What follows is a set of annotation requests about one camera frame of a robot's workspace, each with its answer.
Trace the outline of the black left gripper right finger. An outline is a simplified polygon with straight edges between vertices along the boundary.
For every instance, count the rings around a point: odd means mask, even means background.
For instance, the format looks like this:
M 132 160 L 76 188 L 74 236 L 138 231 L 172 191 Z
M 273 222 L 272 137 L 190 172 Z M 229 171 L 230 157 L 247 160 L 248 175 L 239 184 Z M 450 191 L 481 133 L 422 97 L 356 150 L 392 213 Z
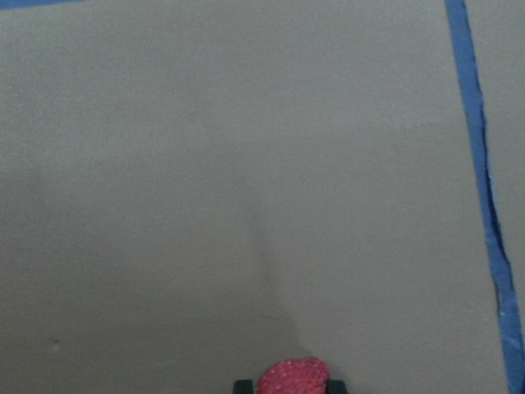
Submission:
M 326 384 L 326 394 L 348 394 L 348 388 L 344 381 L 330 379 Z

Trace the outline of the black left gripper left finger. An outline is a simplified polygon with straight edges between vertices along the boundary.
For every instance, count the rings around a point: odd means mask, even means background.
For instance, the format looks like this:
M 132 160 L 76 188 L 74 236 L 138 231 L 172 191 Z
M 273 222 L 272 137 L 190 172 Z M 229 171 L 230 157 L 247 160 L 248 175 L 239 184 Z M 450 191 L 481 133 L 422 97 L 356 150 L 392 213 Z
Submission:
M 239 379 L 233 384 L 233 394 L 257 394 L 257 388 L 251 379 Z

